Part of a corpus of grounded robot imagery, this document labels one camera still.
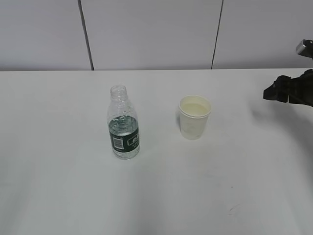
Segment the white wall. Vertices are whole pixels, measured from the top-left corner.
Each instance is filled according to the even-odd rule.
[[[0,71],[90,70],[75,0],[1,0]]]
[[[303,68],[295,53],[313,39],[312,0],[224,0],[214,69]]]
[[[222,0],[82,0],[95,70],[208,69]]]
[[[82,0],[96,70],[208,69],[222,0]],[[312,0],[224,0],[214,69],[312,67]],[[2,0],[0,71],[90,70],[78,0]]]

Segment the white paper cup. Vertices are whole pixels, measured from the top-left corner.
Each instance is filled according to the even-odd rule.
[[[210,102],[199,95],[188,95],[179,103],[180,132],[189,140],[199,139],[211,113]]]

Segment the black robotic arm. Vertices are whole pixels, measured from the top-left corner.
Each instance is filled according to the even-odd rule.
[[[303,40],[296,51],[299,55],[313,58],[313,41]],[[263,99],[313,107],[313,70],[307,70],[297,78],[279,76],[264,90]]]

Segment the green bottle label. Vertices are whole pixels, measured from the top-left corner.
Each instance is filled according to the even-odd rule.
[[[139,146],[139,128],[126,136],[117,136],[110,132],[112,147],[115,151],[128,153]]]

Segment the water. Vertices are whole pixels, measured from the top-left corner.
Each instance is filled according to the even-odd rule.
[[[200,104],[185,104],[182,106],[182,109],[190,114],[190,115],[196,115],[196,116],[202,116],[206,115],[208,113],[207,108]]]
[[[137,120],[129,115],[119,116],[109,122],[109,132],[119,137],[128,136],[138,130]],[[137,155],[140,145],[130,152],[119,152],[113,148],[113,152],[121,159],[130,159]]]

